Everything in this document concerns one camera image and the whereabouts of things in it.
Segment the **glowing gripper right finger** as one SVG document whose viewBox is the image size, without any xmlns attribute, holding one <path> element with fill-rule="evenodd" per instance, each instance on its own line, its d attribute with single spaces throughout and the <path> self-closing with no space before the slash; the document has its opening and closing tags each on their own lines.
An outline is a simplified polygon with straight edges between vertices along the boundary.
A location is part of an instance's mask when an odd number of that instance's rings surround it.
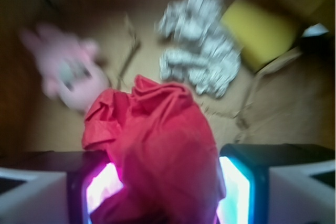
<svg viewBox="0 0 336 224">
<path fill-rule="evenodd" d="M 315 144 L 226 144 L 217 223 L 335 223 L 335 152 Z"/>
</svg>

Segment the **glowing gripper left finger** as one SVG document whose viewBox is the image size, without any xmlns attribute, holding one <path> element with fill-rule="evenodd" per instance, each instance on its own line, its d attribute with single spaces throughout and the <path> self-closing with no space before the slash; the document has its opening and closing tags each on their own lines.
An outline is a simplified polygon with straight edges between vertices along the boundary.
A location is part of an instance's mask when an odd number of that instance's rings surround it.
<svg viewBox="0 0 336 224">
<path fill-rule="evenodd" d="M 2 157 L 1 223 L 90 223 L 90 214 L 121 188 L 103 151 Z"/>
</svg>

